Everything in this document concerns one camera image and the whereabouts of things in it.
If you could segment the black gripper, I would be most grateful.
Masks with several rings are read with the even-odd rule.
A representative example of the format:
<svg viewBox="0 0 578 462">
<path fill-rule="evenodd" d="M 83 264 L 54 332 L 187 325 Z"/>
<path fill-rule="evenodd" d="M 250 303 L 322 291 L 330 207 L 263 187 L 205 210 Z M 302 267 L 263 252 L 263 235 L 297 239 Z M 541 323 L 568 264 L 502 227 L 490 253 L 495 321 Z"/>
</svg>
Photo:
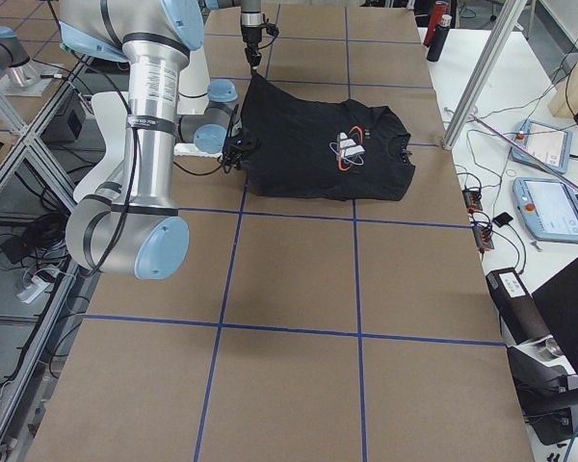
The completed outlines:
<svg viewBox="0 0 578 462">
<path fill-rule="evenodd" d="M 242 158 L 245 149 L 240 146 L 229 146 L 223 150 L 219 159 L 219 164 L 223 172 L 230 172 L 233 169 L 241 170 Z"/>
<path fill-rule="evenodd" d="M 265 25 L 263 23 L 241 25 L 242 38 L 246 45 L 245 55 L 249 66 L 253 68 L 258 68 L 261 63 L 262 55 L 258 47 L 262 40 L 262 30 L 264 28 Z"/>
</svg>

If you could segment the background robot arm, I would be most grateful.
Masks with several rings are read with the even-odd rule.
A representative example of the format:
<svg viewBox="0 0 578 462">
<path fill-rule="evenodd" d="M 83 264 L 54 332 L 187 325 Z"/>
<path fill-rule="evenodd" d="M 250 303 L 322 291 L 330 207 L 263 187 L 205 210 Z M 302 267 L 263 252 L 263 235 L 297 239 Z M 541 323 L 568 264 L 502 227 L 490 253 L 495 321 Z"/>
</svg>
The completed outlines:
<svg viewBox="0 0 578 462">
<path fill-rule="evenodd" d="M 14 30 L 0 26 L 0 77 L 7 75 L 21 88 L 36 84 L 39 73 Z"/>
</svg>

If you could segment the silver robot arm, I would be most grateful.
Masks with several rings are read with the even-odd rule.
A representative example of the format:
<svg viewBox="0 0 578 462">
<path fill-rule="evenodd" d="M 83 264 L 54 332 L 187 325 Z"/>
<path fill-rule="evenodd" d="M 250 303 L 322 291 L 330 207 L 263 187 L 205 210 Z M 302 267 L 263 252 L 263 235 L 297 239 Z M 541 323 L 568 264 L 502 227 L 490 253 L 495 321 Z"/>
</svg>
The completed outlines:
<svg viewBox="0 0 578 462">
<path fill-rule="evenodd" d="M 265 28 L 265 17 L 262 13 L 260 0 L 205 0 L 203 2 L 209 11 L 240 8 L 240 29 L 245 45 L 245 55 L 251 70 L 256 70 L 261 62 L 259 45 L 262 31 Z"/>
<path fill-rule="evenodd" d="M 183 128 L 179 77 L 201 48 L 197 1 L 64 1 L 65 46 L 129 65 L 120 101 L 125 141 L 121 163 L 79 199 L 66 226 L 71 257 L 90 273 L 165 279 L 181 266 L 190 230 L 170 198 L 173 151 Z"/>
</svg>

